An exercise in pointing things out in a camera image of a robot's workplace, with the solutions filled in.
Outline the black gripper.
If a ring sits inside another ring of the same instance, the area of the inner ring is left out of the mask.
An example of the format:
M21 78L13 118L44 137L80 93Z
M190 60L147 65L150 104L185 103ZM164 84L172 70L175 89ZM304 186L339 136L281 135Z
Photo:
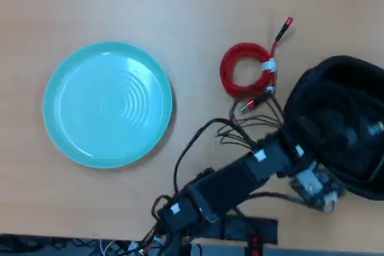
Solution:
M289 163L282 171L277 173L278 177L294 177L299 172L310 168L315 162L311 153L307 153L291 135L282 135L280 144L284 154L288 157Z

